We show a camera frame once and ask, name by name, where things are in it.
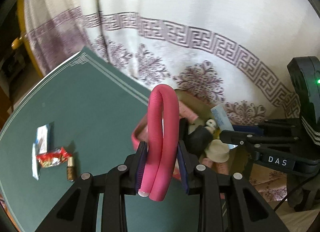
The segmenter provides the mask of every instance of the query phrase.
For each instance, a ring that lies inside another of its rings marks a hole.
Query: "white stripe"
[[[67,60],[65,60],[64,62],[62,62],[60,65],[58,65],[57,67],[55,67],[48,75],[44,76],[26,95],[25,97],[27,97],[38,85],[41,84],[41,82],[43,82],[47,77],[49,77],[51,74],[53,74],[55,72],[55,70],[57,70],[59,67],[61,67],[63,64],[67,63],[69,60],[73,59],[76,55],[78,55],[80,53],[77,52],[76,54],[72,55],[70,58],[68,58]]]
[[[310,130],[311,130],[316,136],[320,136],[320,133],[319,133],[319,132],[316,132],[315,130],[313,130],[313,128],[308,124],[308,122],[305,120],[305,118],[304,118],[303,116],[302,116],[301,118],[302,118],[303,122],[305,122],[305,123],[308,125],[308,127],[310,128]]]
[[[302,119],[302,124],[310,137],[313,137],[315,140],[320,141],[320,137],[315,134],[316,132],[310,127],[310,125],[308,125],[308,123],[304,119]]]
[[[141,98],[143,98],[145,101],[148,101],[149,99],[141,94],[140,92],[138,92],[136,89],[134,89],[133,87],[131,87],[129,84],[127,84],[126,82],[124,82],[121,78],[117,77],[115,74],[113,74],[111,71],[109,71],[108,69],[106,69],[104,66],[102,66],[100,63],[98,63],[96,60],[94,60],[92,57],[90,57],[88,54],[86,55],[86,57],[94,64],[96,64],[97,66],[99,66],[100,68],[102,68],[106,73],[109,74],[109,76],[107,76],[108,78],[111,79],[111,77],[115,78],[119,83],[123,84],[124,86],[126,86],[128,89],[131,89],[132,91],[134,91],[136,94],[138,94],[139,96],[141,96]]]
[[[32,98],[46,83],[48,83],[53,77],[55,77],[58,73],[60,73],[62,70],[64,70],[67,66],[69,66],[72,63],[72,61],[70,61],[68,64],[64,65],[62,68],[60,68],[57,72],[55,72],[54,74],[52,74],[49,78],[46,78],[45,81],[40,81],[39,84],[40,85],[36,85],[32,90],[35,90],[34,93],[32,93],[28,98],[26,98],[27,96],[25,96],[25,98],[21,101],[21,106],[14,111],[14,114],[12,116],[12,118],[9,120],[8,124],[6,124],[6,127],[4,128],[3,132],[1,132],[0,135],[0,141],[4,135],[4,133],[6,132],[8,126],[10,125],[10,123],[12,122],[12,120],[16,117],[16,115],[20,112],[20,110],[22,109],[22,107],[30,100],[30,98]]]
[[[132,95],[133,97],[135,97],[136,99],[138,99],[141,103],[145,104],[146,106],[148,106],[148,102],[146,102],[145,100],[143,100],[142,98],[140,98],[139,96],[135,95],[134,93],[132,93],[130,90],[128,90],[125,86],[123,86],[122,84],[120,84],[119,82],[117,82],[115,79],[113,79],[110,75],[108,75],[106,72],[104,72],[101,68],[99,68],[97,65],[95,65],[94,63],[91,62],[91,60],[89,61],[89,63],[95,67],[97,70],[99,70],[102,74],[104,74],[106,77],[108,77],[112,82],[116,83],[119,87],[121,87],[124,91],[127,91],[130,95]]]
[[[307,131],[309,137],[312,139],[313,143],[320,146],[320,142],[317,142],[317,141],[315,140],[315,137],[314,137],[313,134],[309,131],[308,127],[304,124],[304,122],[302,122],[302,124],[303,124],[305,130]]]

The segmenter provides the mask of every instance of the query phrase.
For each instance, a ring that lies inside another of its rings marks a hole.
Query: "pink foam tube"
[[[149,147],[140,190],[150,193],[150,199],[162,201],[172,178],[179,139],[179,103],[170,86],[160,84],[152,90],[147,118]]]

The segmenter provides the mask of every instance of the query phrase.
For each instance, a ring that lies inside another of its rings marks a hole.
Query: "candy wrapper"
[[[39,154],[36,156],[36,158],[42,168],[48,168],[64,163],[70,156],[72,155],[68,153],[63,147],[61,147],[60,149],[56,149],[53,152]]]

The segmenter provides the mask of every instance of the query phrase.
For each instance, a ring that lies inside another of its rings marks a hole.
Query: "black object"
[[[199,125],[183,140],[185,141],[187,151],[199,158],[204,152],[204,149],[213,140],[213,135],[204,126]]]
[[[129,155],[124,165],[107,174],[79,177],[42,221],[36,232],[94,232],[99,194],[103,193],[101,232],[126,232],[124,195],[135,195],[140,183],[146,143]],[[198,231],[223,232],[220,192],[225,193],[229,230],[234,232],[288,232],[286,226],[245,179],[217,174],[200,165],[195,155],[178,145],[182,183],[189,195],[200,194]]]
[[[274,119],[258,125],[265,136],[255,133],[222,131],[227,144],[245,146],[254,163],[298,176],[315,176],[320,169],[320,150],[299,118]]]
[[[233,130],[237,132],[249,132],[255,133],[256,135],[263,136],[263,130],[256,125],[232,125]]]
[[[306,179],[305,181],[301,182],[300,184],[298,184],[294,189],[292,189],[279,203],[278,205],[276,205],[276,207],[273,209],[274,211],[276,211],[286,200],[287,198],[289,198],[294,192],[296,192],[298,189],[300,189],[303,185],[305,185],[306,183],[308,183],[309,181],[311,181],[313,179],[313,177],[309,177],[308,179]]]
[[[320,61],[317,57],[293,58],[287,68],[300,99],[302,124],[320,146]]]

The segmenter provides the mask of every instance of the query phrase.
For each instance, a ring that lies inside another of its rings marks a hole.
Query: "floor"
[[[14,109],[39,81],[40,77],[32,63],[28,63],[10,84],[10,99]]]

